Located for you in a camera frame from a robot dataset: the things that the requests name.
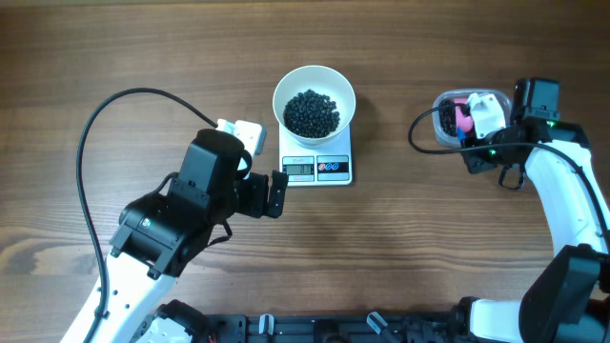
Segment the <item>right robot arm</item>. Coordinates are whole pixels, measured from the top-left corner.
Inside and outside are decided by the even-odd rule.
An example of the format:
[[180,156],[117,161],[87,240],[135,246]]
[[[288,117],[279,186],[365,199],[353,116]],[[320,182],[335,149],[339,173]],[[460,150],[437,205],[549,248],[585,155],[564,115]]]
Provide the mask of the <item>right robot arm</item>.
[[606,342],[609,209],[595,179],[589,142],[559,119],[559,83],[520,79],[512,109],[473,92],[456,112],[457,138],[471,173],[518,167],[538,192],[554,258],[520,300],[463,298],[451,331],[471,341]]

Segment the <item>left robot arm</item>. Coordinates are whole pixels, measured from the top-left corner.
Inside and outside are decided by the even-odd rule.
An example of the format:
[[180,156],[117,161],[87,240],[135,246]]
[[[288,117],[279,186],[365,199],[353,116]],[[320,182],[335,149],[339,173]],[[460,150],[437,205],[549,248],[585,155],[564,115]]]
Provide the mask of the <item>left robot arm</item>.
[[130,341],[190,261],[216,244],[215,226],[227,226],[235,213],[282,214],[287,174],[252,173],[241,162],[252,157],[237,137],[197,133],[180,171],[162,181],[167,192],[149,192],[121,212],[104,270],[64,341]]

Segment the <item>pink scoop with blue handle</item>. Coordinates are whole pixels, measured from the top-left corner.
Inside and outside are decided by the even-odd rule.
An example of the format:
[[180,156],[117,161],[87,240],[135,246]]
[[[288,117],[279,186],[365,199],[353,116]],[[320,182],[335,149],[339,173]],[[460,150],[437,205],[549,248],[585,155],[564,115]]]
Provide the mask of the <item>pink scoop with blue handle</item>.
[[454,103],[456,104],[455,132],[457,139],[462,141],[474,130],[474,121],[473,118],[462,109],[462,105],[466,104],[465,98],[454,99]]

